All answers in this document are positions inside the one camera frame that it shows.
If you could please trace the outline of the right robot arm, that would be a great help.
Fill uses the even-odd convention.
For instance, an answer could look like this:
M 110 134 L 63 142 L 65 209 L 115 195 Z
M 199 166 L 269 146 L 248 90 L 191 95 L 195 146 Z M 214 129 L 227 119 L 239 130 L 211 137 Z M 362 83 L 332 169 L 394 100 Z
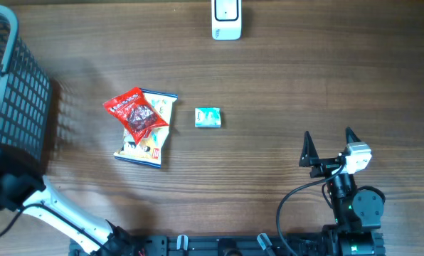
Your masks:
M 346 128 L 346 146 L 335 158 L 321 159 L 309 132 L 304 143 L 299 166 L 310 167 L 312 178 L 325 178 L 329 207 L 335 224 L 322 228 L 326 255 L 385 255 L 381 227 L 386 197 L 372 186 L 358 187 L 354 175 L 369 164 L 372 154 L 351 128 Z

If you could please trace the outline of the dark grey mesh basket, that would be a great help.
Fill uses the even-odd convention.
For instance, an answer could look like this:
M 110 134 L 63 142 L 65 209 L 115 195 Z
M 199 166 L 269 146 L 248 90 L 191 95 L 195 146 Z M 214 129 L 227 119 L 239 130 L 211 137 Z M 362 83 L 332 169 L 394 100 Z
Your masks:
M 19 35 L 16 14 L 0 5 L 0 157 L 41 160 L 53 88 Z

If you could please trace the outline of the white barcode scanner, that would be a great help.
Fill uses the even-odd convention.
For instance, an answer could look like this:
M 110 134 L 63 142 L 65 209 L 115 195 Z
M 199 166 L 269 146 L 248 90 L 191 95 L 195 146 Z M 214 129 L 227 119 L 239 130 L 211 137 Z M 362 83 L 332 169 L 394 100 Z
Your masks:
M 216 41 L 235 41 L 242 34 L 242 1 L 211 0 L 211 34 Z

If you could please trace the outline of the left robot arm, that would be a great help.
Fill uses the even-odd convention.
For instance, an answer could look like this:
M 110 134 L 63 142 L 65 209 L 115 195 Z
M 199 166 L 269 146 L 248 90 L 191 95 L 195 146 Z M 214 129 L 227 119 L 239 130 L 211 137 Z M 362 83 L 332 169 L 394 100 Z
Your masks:
M 61 231 L 90 255 L 129 255 L 131 238 L 104 218 L 96 217 L 62 195 L 40 172 L 37 159 L 0 143 L 0 210 L 33 216 Z

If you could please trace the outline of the teal tissue pack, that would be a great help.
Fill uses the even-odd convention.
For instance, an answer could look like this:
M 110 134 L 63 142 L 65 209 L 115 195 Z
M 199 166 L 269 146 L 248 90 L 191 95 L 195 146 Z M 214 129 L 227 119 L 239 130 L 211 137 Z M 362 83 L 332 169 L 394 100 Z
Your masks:
M 220 128 L 221 109 L 218 107 L 197 107 L 195 109 L 195 127 Z

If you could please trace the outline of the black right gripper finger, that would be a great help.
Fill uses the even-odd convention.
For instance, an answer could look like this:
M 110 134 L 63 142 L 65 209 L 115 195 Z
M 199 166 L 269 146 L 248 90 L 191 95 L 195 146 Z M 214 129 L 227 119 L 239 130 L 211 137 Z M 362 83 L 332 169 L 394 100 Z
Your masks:
M 361 140 L 356 136 L 356 134 L 354 133 L 354 131 L 352 130 L 351 127 L 347 127 L 345 129 L 345 135 L 346 135 L 346 143 L 350 144 L 350 143 L 357 143 L 360 142 Z
M 302 153 L 299 160 L 300 167 L 311 167 L 319 165 L 319 156 L 308 131 L 304 133 Z

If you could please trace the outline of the red snack bag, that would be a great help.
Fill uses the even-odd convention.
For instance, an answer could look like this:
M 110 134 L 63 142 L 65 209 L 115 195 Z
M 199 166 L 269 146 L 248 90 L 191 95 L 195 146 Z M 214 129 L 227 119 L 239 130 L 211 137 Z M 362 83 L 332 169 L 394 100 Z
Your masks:
M 169 125 L 150 105 L 139 87 L 106 101 L 103 107 L 122 123 L 135 143 L 139 143 L 148 131 Z

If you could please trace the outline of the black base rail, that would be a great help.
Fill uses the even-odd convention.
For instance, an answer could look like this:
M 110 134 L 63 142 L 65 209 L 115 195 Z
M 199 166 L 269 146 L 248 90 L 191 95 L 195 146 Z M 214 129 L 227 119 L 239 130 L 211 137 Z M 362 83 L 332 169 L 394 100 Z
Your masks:
M 332 232 L 295 233 L 286 237 L 292 251 L 278 236 L 265 233 L 253 236 L 187 236 L 153 235 L 134 237 L 129 247 L 116 244 L 92 255 L 130 256 L 224 256 L 224 255 L 386 255 L 380 233 L 335 235 Z

